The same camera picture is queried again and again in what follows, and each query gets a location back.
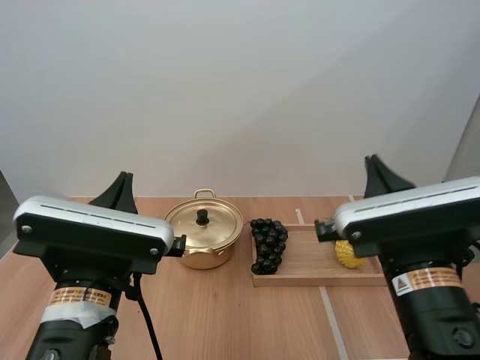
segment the white line on table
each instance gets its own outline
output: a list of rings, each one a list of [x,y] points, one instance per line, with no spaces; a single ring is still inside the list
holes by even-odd
[[[299,208],[295,209],[297,213],[298,223],[305,224],[302,216],[302,210]],[[324,286],[319,287],[320,294],[322,295],[323,305],[325,306],[325,311],[327,313],[328,321],[330,322],[331,332],[333,333],[333,338],[335,344],[337,345],[338,355],[340,360],[349,360],[347,355],[347,348],[345,347],[344,339],[340,333],[340,328],[338,327],[337,318],[335,317],[335,312],[332,308],[332,303],[330,302],[329,294],[327,289]]]
[[[305,224],[305,222],[303,221],[303,216],[302,216],[302,212],[300,211],[300,209],[296,208],[295,212],[297,213],[298,223],[302,224],[302,225]]]

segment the wooden tray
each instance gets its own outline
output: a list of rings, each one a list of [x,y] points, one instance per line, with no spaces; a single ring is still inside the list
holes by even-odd
[[[334,242],[318,242],[314,225],[285,225],[288,229],[283,262],[274,275],[253,274],[254,287],[369,287],[386,285],[376,257],[355,269],[341,265]],[[254,237],[253,262],[257,259]]]

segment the pot lid knob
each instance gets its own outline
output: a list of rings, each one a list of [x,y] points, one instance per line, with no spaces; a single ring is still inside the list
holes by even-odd
[[[204,226],[210,222],[209,212],[204,208],[196,212],[196,223],[200,226]]]

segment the black cable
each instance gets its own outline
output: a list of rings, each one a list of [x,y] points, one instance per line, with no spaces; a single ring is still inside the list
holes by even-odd
[[[145,300],[143,300],[142,289],[140,287],[140,279],[142,274],[135,273],[133,274],[133,287],[138,291],[138,304],[140,305],[140,310],[142,310],[143,317],[145,317],[145,323],[147,324],[148,333],[150,334],[151,344],[157,356],[157,360],[163,360],[162,354],[160,352],[160,346],[158,345],[157,336],[155,335],[155,329],[153,327],[152,318],[150,317],[149,310]]]

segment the pot handle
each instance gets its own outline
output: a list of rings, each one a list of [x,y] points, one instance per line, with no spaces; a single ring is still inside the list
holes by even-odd
[[[184,252],[184,257],[191,257],[192,255],[195,254],[211,254],[215,255],[215,251],[212,248],[206,248],[206,249],[187,249]]]
[[[217,195],[215,194],[215,192],[212,189],[198,189],[193,194],[193,198],[196,199],[198,197],[198,194],[200,194],[200,193],[210,193],[211,197],[213,197],[213,198],[217,197]]]

